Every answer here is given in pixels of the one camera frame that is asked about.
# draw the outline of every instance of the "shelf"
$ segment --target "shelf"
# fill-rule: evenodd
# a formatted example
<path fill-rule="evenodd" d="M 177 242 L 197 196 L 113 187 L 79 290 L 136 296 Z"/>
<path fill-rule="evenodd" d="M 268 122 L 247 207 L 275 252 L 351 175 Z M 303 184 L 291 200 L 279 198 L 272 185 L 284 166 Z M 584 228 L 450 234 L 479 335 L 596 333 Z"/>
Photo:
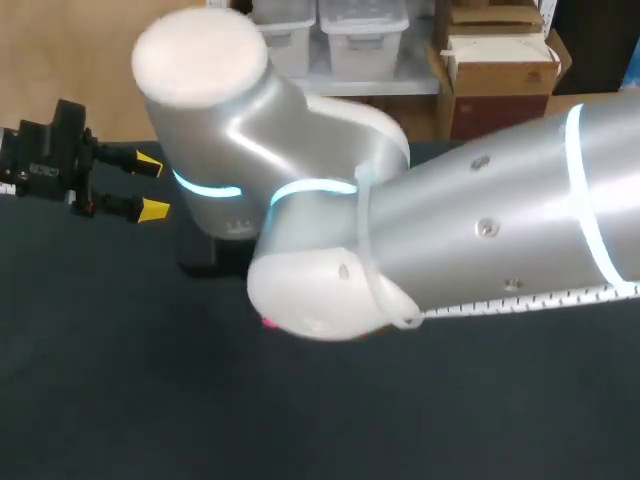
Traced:
<path fill-rule="evenodd" d="M 309 74 L 291 80 L 307 93 L 336 97 L 436 94 L 438 80 L 431 73 L 424 48 L 431 31 L 430 20 L 413 20 L 402 36 L 396 78 L 385 82 L 367 82 L 333 78 L 329 42 L 316 25 L 311 31 L 312 65 Z"/>

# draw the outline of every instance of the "screw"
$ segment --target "screw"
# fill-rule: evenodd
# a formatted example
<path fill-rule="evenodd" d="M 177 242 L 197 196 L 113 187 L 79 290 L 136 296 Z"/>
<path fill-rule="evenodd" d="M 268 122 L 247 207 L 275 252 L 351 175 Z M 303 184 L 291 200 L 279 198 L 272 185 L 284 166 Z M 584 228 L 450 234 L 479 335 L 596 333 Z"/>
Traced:
<path fill-rule="evenodd" d="M 476 224 L 476 235 L 480 238 L 493 238 L 498 234 L 500 225 L 490 218 L 483 218 Z"/>
<path fill-rule="evenodd" d="M 341 280 L 349 280 L 349 267 L 344 263 L 340 265 L 340 268 L 338 268 L 338 276 Z"/>
<path fill-rule="evenodd" d="M 483 155 L 480 158 L 476 158 L 473 162 L 471 162 L 471 170 L 480 170 L 489 165 L 490 161 L 491 159 L 489 158 L 489 155 Z"/>
<path fill-rule="evenodd" d="M 518 278 L 510 278 L 504 281 L 504 289 L 507 292 L 516 292 L 522 287 L 522 280 Z"/>

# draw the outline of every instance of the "robotic arm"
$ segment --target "robotic arm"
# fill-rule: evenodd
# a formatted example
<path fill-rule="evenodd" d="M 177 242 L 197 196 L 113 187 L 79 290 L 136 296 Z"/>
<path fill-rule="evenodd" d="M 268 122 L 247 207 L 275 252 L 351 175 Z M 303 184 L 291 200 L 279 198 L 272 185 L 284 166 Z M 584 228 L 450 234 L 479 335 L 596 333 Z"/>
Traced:
<path fill-rule="evenodd" d="M 259 242 L 255 308 L 322 340 L 638 296 L 640 97 L 574 107 L 409 170 L 400 127 L 305 95 L 253 23 L 190 9 L 133 71 L 199 227 Z"/>

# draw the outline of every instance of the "white label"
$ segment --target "white label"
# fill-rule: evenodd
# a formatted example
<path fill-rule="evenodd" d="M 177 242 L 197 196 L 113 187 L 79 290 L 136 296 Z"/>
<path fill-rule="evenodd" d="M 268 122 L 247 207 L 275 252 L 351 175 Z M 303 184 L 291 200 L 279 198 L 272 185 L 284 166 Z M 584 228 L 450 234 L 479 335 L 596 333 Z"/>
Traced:
<path fill-rule="evenodd" d="M 9 183 L 0 183 L 0 195 L 15 195 L 16 186 Z"/>

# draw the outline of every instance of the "white joint cap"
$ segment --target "white joint cap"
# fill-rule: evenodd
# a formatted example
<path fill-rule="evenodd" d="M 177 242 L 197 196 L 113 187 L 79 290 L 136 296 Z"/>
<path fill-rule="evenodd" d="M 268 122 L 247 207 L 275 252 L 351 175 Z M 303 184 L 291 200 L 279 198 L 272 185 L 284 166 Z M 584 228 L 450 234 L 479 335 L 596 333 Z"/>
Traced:
<path fill-rule="evenodd" d="M 227 8 L 189 8 L 156 20 L 133 49 L 133 76 L 151 100 L 204 108 L 260 79 L 267 46 L 255 24 Z"/>

